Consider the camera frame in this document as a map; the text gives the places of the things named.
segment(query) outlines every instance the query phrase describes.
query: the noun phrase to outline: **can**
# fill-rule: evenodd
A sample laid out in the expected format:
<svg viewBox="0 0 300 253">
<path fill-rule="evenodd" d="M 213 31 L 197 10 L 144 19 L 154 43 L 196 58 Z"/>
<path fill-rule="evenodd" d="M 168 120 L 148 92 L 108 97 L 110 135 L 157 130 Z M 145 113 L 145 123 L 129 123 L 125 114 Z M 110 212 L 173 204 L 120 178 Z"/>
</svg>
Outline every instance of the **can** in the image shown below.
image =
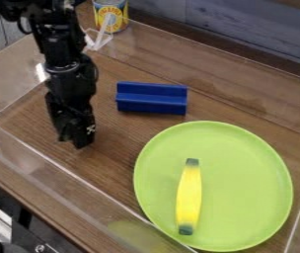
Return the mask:
<svg viewBox="0 0 300 253">
<path fill-rule="evenodd" d="M 92 2 L 96 29 L 101 29 L 106 15 L 110 14 L 105 32 L 113 34 L 122 31 L 129 24 L 128 0 L 92 0 Z"/>
</svg>

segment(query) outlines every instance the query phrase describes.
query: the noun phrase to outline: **green plate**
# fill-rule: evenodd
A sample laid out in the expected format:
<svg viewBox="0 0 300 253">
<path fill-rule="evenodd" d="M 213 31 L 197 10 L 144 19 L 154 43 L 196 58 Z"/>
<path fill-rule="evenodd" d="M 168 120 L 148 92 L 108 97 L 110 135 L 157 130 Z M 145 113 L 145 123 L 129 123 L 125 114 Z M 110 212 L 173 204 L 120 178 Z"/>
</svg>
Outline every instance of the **green plate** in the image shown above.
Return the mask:
<svg viewBox="0 0 300 253">
<path fill-rule="evenodd" d="M 186 158 L 201 167 L 202 203 L 193 235 L 174 223 L 177 184 Z M 247 130 L 216 122 L 170 127 L 146 144 L 136 163 L 134 189 L 157 228 L 193 248 L 226 252 L 268 239 L 292 206 L 287 167 L 271 146 Z"/>
</svg>

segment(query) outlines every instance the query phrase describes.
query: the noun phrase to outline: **banana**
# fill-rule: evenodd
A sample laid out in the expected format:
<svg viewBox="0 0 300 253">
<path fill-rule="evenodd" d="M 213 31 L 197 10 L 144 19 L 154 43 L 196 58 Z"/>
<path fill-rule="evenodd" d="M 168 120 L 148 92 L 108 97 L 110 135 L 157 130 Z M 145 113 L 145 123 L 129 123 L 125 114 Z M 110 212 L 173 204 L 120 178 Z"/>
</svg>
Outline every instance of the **banana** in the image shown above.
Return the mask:
<svg viewBox="0 0 300 253">
<path fill-rule="evenodd" d="M 192 235 L 201 207 L 201 173 L 198 159 L 188 158 L 176 193 L 176 225 L 181 235 Z"/>
</svg>

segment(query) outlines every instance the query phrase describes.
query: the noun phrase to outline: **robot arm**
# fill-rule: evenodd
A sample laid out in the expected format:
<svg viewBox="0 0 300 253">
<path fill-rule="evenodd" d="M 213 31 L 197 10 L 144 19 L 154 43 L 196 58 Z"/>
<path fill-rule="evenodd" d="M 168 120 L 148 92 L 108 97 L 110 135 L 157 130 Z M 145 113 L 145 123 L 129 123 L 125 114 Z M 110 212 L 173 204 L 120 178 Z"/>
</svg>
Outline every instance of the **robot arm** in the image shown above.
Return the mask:
<svg viewBox="0 0 300 253">
<path fill-rule="evenodd" d="M 89 100 L 96 93 L 97 67 L 81 53 L 85 47 L 70 0 L 0 0 L 0 15 L 10 22 L 29 20 L 31 33 L 45 55 L 49 74 L 46 105 L 58 140 L 76 148 L 94 138 Z"/>
</svg>

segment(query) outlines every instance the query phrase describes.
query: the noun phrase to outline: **blue plastic block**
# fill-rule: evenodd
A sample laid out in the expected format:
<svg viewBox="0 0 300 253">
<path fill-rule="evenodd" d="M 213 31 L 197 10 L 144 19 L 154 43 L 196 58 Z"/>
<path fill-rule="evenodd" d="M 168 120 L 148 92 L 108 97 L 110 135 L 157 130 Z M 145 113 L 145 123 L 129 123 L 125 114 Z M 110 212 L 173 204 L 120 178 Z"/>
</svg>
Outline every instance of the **blue plastic block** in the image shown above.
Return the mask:
<svg viewBox="0 0 300 253">
<path fill-rule="evenodd" d="M 185 115 L 186 86 L 118 82 L 116 102 L 118 111 Z"/>
</svg>

